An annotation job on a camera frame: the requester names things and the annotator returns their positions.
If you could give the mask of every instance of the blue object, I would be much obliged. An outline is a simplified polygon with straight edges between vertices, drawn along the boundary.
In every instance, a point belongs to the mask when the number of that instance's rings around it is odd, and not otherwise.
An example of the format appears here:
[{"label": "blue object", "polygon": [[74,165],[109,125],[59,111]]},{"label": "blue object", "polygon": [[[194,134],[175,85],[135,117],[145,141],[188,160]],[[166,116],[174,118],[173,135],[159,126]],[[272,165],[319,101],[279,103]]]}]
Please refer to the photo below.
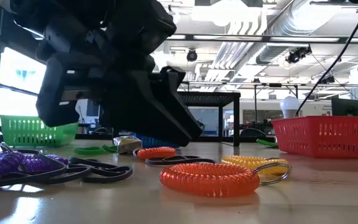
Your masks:
[{"label": "blue object", "polygon": [[155,138],[151,138],[151,137],[147,137],[147,136],[143,136],[141,134],[136,134],[134,133],[134,136],[137,137],[139,140],[142,141],[143,147],[144,148],[151,148],[151,147],[174,147],[177,148],[179,147],[178,145],[163,141],[163,140],[159,140],[159,139],[155,139]]}]

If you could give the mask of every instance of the computer monitor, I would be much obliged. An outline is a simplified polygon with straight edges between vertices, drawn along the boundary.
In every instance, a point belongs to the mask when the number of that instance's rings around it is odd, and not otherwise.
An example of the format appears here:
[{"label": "computer monitor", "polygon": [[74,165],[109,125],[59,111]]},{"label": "computer monitor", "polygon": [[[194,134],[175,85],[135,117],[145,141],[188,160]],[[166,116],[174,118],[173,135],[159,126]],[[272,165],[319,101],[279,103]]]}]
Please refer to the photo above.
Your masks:
[{"label": "computer monitor", "polygon": [[358,116],[358,100],[331,99],[333,116]]}]

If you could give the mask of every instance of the orange coiled keychain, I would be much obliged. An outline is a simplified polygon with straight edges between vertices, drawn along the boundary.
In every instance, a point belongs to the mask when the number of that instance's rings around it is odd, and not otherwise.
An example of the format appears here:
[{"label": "orange coiled keychain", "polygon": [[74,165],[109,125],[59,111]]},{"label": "orange coiled keychain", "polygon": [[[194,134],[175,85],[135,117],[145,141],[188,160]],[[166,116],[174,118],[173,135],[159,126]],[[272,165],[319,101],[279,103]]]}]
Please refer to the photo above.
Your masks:
[{"label": "orange coiled keychain", "polygon": [[134,151],[134,156],[138,157],[139,159],[150,159],[155,157],[168,158],[173,157],[176,154],[176,149],[172,147],[155,147]]},{"label": "orange coiled keychain", "polygon": [[[273,166],[287,168],[276,180],[260,182],[258,171]],[[172,190],[207,197],[240,197],[252,193],[259,185],[277,183],[290,175],[288,164],[271,163],[254,170],[224,164],[178,164],[164,168],[161,183]]]},{"label": "orange coiled keychain", "polygon": [[[222,164],[237,165],[250,169],[256,169],[265,164],[280,162],[288,164],[288,161],[281,158],[262,158],[262,157],[248,157],[248,156],[223,156]],[[261,170],[258,174],[284,174],[287,171],[286,167],[275,166],[265,170]]]}]

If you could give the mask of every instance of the green plastic basket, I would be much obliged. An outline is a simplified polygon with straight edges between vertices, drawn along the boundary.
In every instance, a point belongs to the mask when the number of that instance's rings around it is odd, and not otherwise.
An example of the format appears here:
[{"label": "green plastic basket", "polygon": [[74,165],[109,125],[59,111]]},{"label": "green plastic basket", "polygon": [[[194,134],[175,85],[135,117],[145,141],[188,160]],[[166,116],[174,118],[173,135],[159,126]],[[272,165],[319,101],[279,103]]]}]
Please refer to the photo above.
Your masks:
[{"label": "green plastic basket", "polygon": [[64,146],[77,133],[78,123],[50,128],[36,116],[0,117],[4,142],[10,146]]}]

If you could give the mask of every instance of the yellow coiled keychain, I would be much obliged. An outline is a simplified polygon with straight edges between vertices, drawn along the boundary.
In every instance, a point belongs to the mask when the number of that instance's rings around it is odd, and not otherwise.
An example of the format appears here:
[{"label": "yellow coiled keychain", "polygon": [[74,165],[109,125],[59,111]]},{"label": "yellow coiled keychain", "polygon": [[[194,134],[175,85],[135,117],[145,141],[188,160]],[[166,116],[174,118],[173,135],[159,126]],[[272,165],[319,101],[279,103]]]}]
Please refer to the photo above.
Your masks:
[{"label": "yellow coiled keychain", "polygon": [[[256,169],[265,164],[271,164],[274,162],[280,162],[288,164],[288,161],[281,158],[262,158],[262,157],[247,157],[247,156],[223,156],[222,164],[237,165],[250,169]],[[287,172],[286,167],[270,167],[258,172],[258,174],[284,174]]]}]

